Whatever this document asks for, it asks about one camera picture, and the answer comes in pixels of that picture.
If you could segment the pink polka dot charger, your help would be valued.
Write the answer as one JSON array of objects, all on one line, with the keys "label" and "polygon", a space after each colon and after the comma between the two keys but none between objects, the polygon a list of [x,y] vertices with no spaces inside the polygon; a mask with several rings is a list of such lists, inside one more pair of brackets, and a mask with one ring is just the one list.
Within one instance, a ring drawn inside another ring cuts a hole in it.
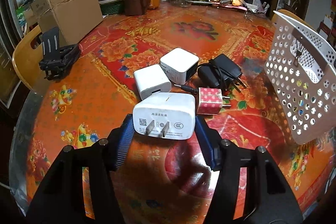
[{"label": "pink polka dot charger", "polygon": [[230,108],[231,104],[224,103],[230,97],[224,96],[220,89],[199,88],[196,111],[198,115],[217,115],[222,109]]}]

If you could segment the large white plug charger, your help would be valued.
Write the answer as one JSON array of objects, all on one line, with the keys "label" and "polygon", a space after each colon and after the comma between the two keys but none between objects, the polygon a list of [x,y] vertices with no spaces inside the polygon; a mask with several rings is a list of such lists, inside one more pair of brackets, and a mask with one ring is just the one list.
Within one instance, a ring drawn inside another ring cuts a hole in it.
[{"label": "large white plug charger", "polygon": [[194,133],[195,114],[195,97],[191,94],[159,92],[134,106],[134,129],[154,138],[187,140]]}]

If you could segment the white perforated plastic basket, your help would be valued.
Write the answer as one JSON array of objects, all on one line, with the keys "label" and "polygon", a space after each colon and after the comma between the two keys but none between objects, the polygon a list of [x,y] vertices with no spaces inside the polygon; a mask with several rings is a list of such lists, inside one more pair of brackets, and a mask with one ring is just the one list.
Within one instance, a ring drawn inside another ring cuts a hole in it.
[{"label": "white perforated plastic basket", "polygon": [[264,71],[294,141],[305,144],[335,128],[335,49],[306,25],[275,14]]}]

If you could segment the black power adapter with cable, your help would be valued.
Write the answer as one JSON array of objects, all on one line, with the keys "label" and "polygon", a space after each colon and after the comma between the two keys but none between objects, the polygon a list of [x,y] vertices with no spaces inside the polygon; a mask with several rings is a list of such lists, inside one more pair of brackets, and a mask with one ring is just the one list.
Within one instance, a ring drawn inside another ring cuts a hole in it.
[{"label": "black power adapter with cable", "polygon": [[206,88],[220,89],[223,92],[233,87],[240,93],[238,86],[247,87],[240,79],[241,68],[224,54],[209,59],[207,63],[199,64],[197,74]]}]

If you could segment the white usb charger block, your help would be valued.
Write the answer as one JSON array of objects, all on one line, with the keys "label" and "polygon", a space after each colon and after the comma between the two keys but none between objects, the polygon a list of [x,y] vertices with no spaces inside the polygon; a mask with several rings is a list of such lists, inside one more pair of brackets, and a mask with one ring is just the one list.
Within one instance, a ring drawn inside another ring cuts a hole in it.
[{"label": "white usb charger block", "polygon": [[142,100],[153,93],[171,91],[171,82],[159,64],[136,70],[134,79]]}]

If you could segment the white cube charger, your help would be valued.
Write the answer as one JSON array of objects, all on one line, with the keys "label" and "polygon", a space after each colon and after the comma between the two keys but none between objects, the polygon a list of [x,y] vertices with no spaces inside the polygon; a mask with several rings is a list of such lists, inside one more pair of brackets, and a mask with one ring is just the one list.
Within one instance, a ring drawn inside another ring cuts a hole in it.
[{"label": "white cube charger", "polygon": [[199,57],[182,48],[175,48],[160,58],[159,64],[168,79],[184,85],[196,73]]}]

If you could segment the black phone stand holder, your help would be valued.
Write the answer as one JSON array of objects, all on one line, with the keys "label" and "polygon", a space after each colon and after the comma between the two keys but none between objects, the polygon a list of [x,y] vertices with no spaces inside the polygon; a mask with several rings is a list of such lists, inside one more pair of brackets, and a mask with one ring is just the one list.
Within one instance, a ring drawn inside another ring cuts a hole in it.
[{"label": "black phone stand holder", "polygon": [[81,53],[78,44],[61,47],[59,37],[58,27],[51,28],[42,34],[43,59],[39,61],[39,67],[45,72],[45,78],[49,81],[66,77]]}]

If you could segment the wooden chair left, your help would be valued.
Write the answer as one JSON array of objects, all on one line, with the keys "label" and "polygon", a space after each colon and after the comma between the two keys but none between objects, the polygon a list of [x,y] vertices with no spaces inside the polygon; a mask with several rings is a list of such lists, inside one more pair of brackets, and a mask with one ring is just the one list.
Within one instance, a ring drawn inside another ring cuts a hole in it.
[{"label": "wooden chair left", "polygon": [[12,64],[17,76],[30,90],[34,87],[41,74],[39,61],[43,58],[42,45],[40,44],[33,49],[31,43],[41,33],[39,25],[34,27],[15,47],[12,57]]}]

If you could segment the wooden chair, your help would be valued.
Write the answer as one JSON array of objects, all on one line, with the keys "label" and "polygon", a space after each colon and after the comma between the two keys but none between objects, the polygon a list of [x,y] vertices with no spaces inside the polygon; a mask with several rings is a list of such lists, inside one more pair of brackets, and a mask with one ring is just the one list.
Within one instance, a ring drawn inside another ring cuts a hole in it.
[{"label": "wooden chair", "polygon": [[41,74],[39,61],[43,58],[42,45],[40,44],[33,49],[31,43],[41,33],[39,25],[34,27],[15,47],[12,57],[12,64],[17,76],[30,90],[34,87]]},{"label": "wooden chair", "polygon": [[[275,11],[273,11],[273,12],[274,12],[274,15],[272,16],[271,21],[272,21],[272,23],[276,23],[277,15],[275,14]],[[294,13],[288,11],[288,10],[279,9],[279,10],[277,10],[277,12],[280,13],[280,14],[286,15],[286,16],[292,18],[292,19],[295,19],[295,20],[299,21],[300,23],[306,25],[307,27],[311,28],[312,30],[315,30],[311,25],[309,25],[304,20],[302,20],[301,18],[299,18],[296,14],[294,14]]]}]

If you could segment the red patterned tablecloth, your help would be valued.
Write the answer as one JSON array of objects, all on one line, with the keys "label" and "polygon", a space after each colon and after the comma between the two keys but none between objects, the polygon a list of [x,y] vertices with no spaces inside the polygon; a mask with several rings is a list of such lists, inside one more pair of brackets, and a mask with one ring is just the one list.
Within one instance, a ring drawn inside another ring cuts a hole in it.
[{"label": "red patterned tablecloth", "polygon": [[300,208],[306,210],[322,192],[333,168],[333,136],[308,144],[292,139],[285,114],[263,65],[274,36],[268,19],[244,18],[236,11],[163,5],[143,16],[109,16],[80,43],[80,59],[70,74],[49,86],[37,114],[27,154],[26,189],[32,200],[60,150],[89,147],[136,113],[140,126],[155,122],[153,133],[134,134],[123,165],[112,172],[114,189],[127,223],[202,223],[218,174],[205,163],[196,136],[162,137],[172,120],[170,105],[182,115],[197,108],[197,97],[172,86],[141,99],[142,83],[157,79],[160,58],[175,48],[201,63],[221,53],[242,69],[243,84],[230,88],[229,108],[206,117],[208,125],[235,145],[264,146],[277,162]]}]

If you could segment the wooden chair right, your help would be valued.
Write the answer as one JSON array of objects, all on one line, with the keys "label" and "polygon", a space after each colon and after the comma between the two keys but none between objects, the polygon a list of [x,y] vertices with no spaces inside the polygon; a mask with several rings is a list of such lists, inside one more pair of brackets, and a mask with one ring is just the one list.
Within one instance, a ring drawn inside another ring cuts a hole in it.
[{"label": "wooden chair right", "polygon": [[[276,23],[277,15],[275,14],[275,11],[273,11],[273,12],[274,12],[274,15],[272,16],[271,21],[272,21],[272,23]],[[301,18],[299,18],[296,14],[294,14],[294,13],[288,11],[288,10],[279,9],[279,10],[277,10],[277,12],[280,13],[280,14],[286,15],[286,16],[292,18],[292,19],[295,19],[295,20],[299,21],[300,23],[306,25],[307,27],[311,28],[312,30],[315,30],[311,25],[309,25],[304,20],[302,20]]]}]

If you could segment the cardboard box on table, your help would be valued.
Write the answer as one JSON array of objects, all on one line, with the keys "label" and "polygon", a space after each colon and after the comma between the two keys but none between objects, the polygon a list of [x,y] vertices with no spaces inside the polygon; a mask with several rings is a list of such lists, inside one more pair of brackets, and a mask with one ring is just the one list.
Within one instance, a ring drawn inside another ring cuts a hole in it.
[{"label": "cardboard box on table", "polygon": [[43,33],[59,28],[61,46],[79,43],[103,20],[98,0],[34,0],[31,9]]}]

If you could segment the brown ceramic pitcher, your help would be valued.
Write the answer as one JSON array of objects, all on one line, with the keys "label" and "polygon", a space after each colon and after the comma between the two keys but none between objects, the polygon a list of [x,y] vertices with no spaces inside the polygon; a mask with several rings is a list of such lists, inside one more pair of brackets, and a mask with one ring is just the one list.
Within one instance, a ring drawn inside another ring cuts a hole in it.
[{"label": "brown ceramic pitcher", "polygon": [[144,15],[150,5],[150,0],[123,0],[126,16]]}]

